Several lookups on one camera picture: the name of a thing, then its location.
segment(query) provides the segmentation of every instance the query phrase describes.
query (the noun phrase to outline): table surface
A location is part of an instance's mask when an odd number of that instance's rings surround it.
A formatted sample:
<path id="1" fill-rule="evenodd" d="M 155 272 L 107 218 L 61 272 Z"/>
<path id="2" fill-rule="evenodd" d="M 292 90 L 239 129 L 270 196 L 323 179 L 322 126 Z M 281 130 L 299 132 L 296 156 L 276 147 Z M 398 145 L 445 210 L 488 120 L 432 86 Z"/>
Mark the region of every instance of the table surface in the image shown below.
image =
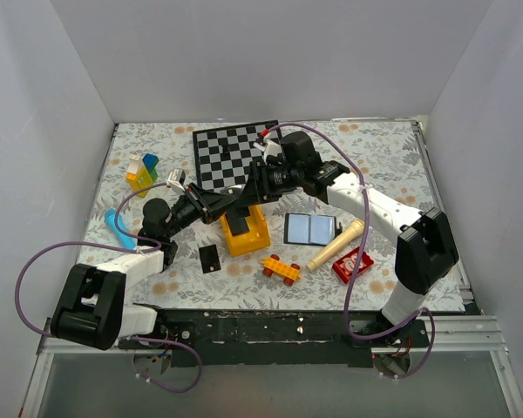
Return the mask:
<path id="1" fill-rule="evenodd" d="M 361 167 L 365 178 L 399 202 L 426 211 L 433 207 L 431 186 L 418 142 L 408 121 L 306 122 L 335 140 Z M 157 166 L 162 181 L 173 168 L 183 168 L 187 181 L 195 181 L 192 132 L 215 128 L 222 123 L 120 124 L 115 133 L 105 169 L 92 204 L 85 240 L 118 246 L 116 237 L 104 222 L 104 213 L 116 208 L 131 189 L 126 182 L 126 168 L 132 154 L 147 152 L 159 157 Z M 283 135 L 293 129 L 282 129 Z M 311 135 L 323 160 L 341 161 L 339 155 L 324 141 Z M 129 230 L 141 227 L 141 208 L 151 198 L 166 199 L 172 205 L 177 196 L 164 188 L 151 190 L 144 199 L 134 198 L 122 212 Z M 297 246 L 283 243 L 284 217 L 287 212 L 333 215 L 347 226 L 352 216 L 326 206 L 302 191 L 284 196 L 279 202 L 261 207 L 268 222 L 271 246 L 231 257 L 220 221 L 206 226 L 197 221 L 174 237 L 179 249 L 172 266 L 165 272 L 150 276 L 128 290 L 126 298 L 164 308 L 190 309 L 287 309 L 339 310 L 343 308 L 346 286 L 331 271 L 334 259 L 310 273 L 301 270 L 302 278 L 286 287 L 277 277 L 262 275 L 261 262 L 272 253 L 285 263 L 305 266 L 316 255 L 319 246 Z M 354 240 L 340 255 L 358 246 Z M 219 272 L 201 271 L 198 247 L 216 244 L 221 260 Z M 378 310 L 391 294 L 397 279 L 394 272 L 395 248 L 379 233 L 370 229 L 367 253 L 375 265 L 355 284 L 351 297 L 352 310 Z M 98 264 L 118 257 L 119 253 L 83 247 L 78 262 Z M 431 290 L 425 306 L 434 311 L 464 311 L 458 284 L 460 272 L 452 271 Z"/>

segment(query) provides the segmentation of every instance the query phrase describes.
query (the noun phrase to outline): black and white checkerboard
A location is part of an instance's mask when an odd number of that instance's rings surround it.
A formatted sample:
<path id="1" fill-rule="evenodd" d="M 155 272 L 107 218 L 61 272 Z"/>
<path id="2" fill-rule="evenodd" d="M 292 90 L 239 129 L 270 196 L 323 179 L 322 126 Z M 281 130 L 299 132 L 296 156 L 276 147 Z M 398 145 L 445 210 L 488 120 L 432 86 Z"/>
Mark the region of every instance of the black and white checkerboard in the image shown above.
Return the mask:
<path id="1" fill-rule="evenodd" d="M 195 170 L 198 185 L 218 192 L 223 187 L 244 185 L 251 161 L 262 160 L 254 142 L 264 130 L 278 125 L 276 120 L 255 124 L 225 126 L 194 132 Z M 277 130 L 281 140 L 281 131 Z"/>

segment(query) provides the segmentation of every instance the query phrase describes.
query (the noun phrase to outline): red box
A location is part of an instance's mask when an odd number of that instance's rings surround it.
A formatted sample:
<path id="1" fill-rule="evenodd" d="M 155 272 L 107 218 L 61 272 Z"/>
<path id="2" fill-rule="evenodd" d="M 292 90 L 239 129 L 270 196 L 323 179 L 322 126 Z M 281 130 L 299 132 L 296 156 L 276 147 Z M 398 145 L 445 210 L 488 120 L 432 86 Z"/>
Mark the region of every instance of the red box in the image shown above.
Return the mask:
<path id="1" fill-rule="evenodd" d="M 337 274 L 339 279 L 346 285 L 349 283 L 350 276 L 352 275 L 352 269 L 355 268 L 355 262 L 357 261 L 358 250 L 360 247 L 355 248 L 350 253 L 344 255 L 335 263 L 333 263 L 333 271 Z M 374 260 L 370 258 L 367 253 L 363 253 L 363 259 L 360 261 L 358 268 L 358 275 L 364 273 L 374 264 Z"/>

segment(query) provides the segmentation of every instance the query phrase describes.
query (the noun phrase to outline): white enclosure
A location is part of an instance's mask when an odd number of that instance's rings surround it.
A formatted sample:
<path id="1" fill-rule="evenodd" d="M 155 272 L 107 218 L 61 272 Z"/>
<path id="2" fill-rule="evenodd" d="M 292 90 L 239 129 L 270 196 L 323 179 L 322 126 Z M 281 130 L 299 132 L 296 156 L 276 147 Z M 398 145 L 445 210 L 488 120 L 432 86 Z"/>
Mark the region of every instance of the white enclosure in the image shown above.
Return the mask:
<path id="1" fill-rule="evenodd" d="M 16 277 L 44 246 L 81 237 L 112 127 L 48 0 L 0 0 L 0 417 L 18 415 L 39 341 L 16 315 Z M 23 306 L 40 327 L 75 250 L 28 274 Z"/>
<path id="2" fill-rule="evenodd" d="M 115 122 L 428 114 L 492 0 L 52 0 Z"/>
<path id="3" fill-rule="evenodd" d="M 523 393 L 523 0 L 0 0 L 0 416 L 38 335 L 14 283 L 83 232 L 114 123 L 431 114 L 473 291 Z M 31 270 L 42 326 L 75 248 Z"/>
<path id="4" fill-rule="evenodd" d="M 431 161 L 523 394 L 523 0 L 495 0 L 431 114 Z"/>

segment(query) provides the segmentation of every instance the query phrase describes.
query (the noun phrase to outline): gray floor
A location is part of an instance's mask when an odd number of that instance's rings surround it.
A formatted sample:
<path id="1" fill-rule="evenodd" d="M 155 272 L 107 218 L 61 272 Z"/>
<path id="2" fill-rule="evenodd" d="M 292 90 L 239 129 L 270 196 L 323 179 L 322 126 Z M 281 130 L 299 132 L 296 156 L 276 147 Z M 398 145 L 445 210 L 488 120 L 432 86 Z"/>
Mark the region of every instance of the gray floor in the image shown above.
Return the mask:
<path id="1" fill-rule="evenodd" d="M 195 368 L 169 369 L 166 381 L 185 386 L 195 373 Z M 493 418 L 509 413 L 487 352 L 435 353 L 419 373 L 398 383 L 377 377 L 374 369 L 343 366 L 206 367 L 199 386 L 181 395 L 136 379 L 131 355 L 55 355 L 40 417 L 148 415 Z"/>

